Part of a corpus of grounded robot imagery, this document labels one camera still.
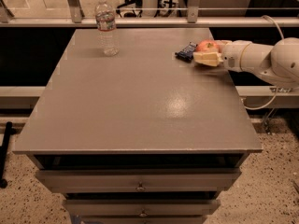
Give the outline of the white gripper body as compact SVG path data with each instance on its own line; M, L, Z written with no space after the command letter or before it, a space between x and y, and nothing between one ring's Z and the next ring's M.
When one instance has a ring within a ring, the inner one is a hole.
M242 56L246 47L250 44L250 41L244 40L227 43L221 53L224 67L230 71L243 72L241 66Z

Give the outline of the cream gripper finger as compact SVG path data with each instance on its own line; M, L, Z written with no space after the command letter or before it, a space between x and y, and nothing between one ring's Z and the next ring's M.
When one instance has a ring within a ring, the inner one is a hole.
M218 45L219 52L222 52L224 47L231 43L231 40L216 40L215 43Z
M193 54L193 58L197 63L201 63L213 67L216 67L223 62L221 54L216 51L213 52L198 51Z

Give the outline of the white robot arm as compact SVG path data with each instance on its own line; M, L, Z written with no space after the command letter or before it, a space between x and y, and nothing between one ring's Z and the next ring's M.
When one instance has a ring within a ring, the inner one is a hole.
M280 88L299 86L299 39L283 38L274 46L245 40L204 40L193 53L197 63L223 64L227 70L251 73Z

